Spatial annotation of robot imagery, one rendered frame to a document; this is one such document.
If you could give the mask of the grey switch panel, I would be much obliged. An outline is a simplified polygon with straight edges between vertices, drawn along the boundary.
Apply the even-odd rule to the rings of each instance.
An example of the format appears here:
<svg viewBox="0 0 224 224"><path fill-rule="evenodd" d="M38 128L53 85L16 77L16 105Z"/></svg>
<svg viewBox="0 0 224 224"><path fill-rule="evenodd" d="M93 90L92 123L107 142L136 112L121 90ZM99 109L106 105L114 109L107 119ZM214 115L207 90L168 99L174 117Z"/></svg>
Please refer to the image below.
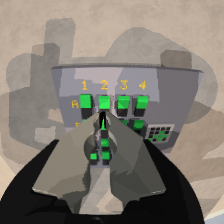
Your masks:
<svg viewBox="0 0 224 224"><path fill-rule="evenodd" d="M51 74L66 133L99 110L109 111L168 158L204 72L160 66L73 65L54 66ZM114 153L108 146L104 117L95 141L90 168L110 168Z"/></svg>

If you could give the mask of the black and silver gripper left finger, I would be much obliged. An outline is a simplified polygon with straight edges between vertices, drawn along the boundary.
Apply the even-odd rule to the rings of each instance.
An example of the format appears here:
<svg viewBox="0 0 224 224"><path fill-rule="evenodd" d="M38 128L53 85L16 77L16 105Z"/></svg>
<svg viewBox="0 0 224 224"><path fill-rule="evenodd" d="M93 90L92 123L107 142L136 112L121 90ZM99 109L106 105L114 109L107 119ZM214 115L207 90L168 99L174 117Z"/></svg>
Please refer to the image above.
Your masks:
<svg viewBox="0 0 224 224"><path fill-rule="evenodd" d="M71 212L79 214L82 198L90 190L90 152L96 146L95 134L102 129L103 117L104 112L98 111L54 139L18 172L0 200L0 224L53 212L58 199L66 200Z"/></svg>

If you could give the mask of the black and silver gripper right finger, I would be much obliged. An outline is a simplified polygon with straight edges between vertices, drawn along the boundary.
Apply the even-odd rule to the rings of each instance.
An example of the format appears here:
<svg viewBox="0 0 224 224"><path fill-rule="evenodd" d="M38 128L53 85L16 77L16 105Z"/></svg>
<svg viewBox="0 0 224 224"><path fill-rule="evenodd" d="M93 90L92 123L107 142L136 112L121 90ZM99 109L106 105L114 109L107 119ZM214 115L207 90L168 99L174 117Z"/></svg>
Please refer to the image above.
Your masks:
<svg viewBox="0 0 224 224"><path fill-rule="evenodd" d="M205 224L198 198L182 172L148 139L104 112L110 161L110 188L123 205L137 200L141 213L155 214L177 224Z"/></svg>

